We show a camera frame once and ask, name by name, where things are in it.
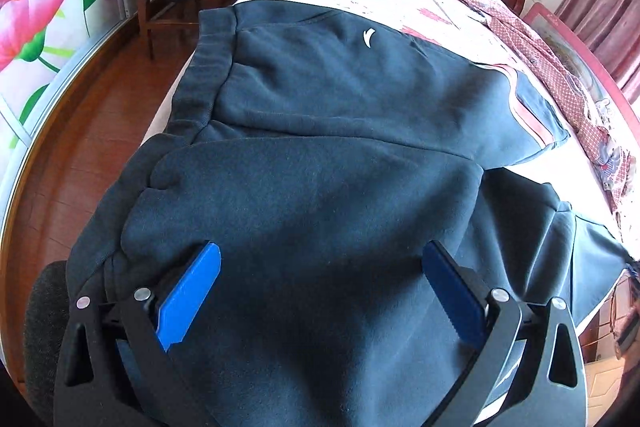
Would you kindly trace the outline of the dark navy sweatpants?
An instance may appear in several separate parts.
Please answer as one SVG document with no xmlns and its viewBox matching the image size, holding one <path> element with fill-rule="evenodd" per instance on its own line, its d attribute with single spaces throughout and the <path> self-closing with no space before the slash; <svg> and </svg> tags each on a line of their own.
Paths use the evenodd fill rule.
<svg viewBox="0 0 640 427">
<path fill-rule="evenodd" d="M 358 15 L 206 11 L 166 129 L 67 262 L 59 426 L 582 426 L 630 262 L 514 168 L 589 124 Z"/>
</svg>

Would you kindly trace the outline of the red patterned quilt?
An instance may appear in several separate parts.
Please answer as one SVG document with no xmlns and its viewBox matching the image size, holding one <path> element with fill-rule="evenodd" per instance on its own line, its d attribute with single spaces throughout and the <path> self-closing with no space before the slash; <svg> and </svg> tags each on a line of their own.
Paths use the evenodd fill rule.
<svg viewBox="0 0 640 427">
<path fill-rule="evenodd" d="M 620 145 L 579 78 L 501 0 L 460 0 L 488 16 L 488 28 L 536 75 L 572 126 L 614 213 L 631 203 L 636 158 Z"/>
</svg>

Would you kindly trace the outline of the pink framed board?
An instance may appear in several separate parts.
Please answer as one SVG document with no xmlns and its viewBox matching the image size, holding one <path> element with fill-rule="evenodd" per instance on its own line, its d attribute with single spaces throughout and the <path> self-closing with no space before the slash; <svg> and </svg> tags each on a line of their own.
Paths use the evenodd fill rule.
<svg viewBox="0 0 640 427">
<path fill-rule="evenodd" d="M 574 74 L 609 124 L 623 126 L 639 142 L 639 121 L 615 81 L 573 31 L 541 3 L 536 2 L 524 22 L 548 44 L 565 68 Z"/>
</svg>

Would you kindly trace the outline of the mauve window curtain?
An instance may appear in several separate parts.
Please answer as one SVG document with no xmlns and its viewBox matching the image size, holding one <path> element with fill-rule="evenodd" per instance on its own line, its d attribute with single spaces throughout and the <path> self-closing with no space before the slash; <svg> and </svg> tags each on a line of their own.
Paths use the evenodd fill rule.
<svg viewBox="0 0 640 427">
<path fill-rule="evenodd" d="M 626 100 L 639 101 L 639 0 L 564 0 L 556 15 L 597 57 Z"/>
</svg>

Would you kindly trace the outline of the floral wardrobe door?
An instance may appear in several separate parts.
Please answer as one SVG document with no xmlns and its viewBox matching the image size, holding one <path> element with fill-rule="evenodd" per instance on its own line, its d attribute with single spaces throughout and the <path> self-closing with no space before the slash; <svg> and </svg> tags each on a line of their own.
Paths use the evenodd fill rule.
<svg viewBox="0 0 640 427">
<path fill-rule="evenodd" d="M 1 210 L 81 66 L 134 14 L 134 0 L 1 0 Z"/>
</svg>

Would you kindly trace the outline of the white floral bed sheet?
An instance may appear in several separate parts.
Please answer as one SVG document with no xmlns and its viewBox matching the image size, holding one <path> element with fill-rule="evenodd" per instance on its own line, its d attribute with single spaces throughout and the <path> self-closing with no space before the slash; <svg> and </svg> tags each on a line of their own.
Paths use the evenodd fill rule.
<svg viewBox="0 0 640 427">
<path fill-rule="evenodd" d="M 205 88 L 122 236 L 221 271 L 169 349 L 225 426 L 417 426 L 471 356 L 422 272 L 439 241 L 578 331 L 626 260 L 544 84 L 458 0 L 240 0 L 158 109 Z"/>
</svg>

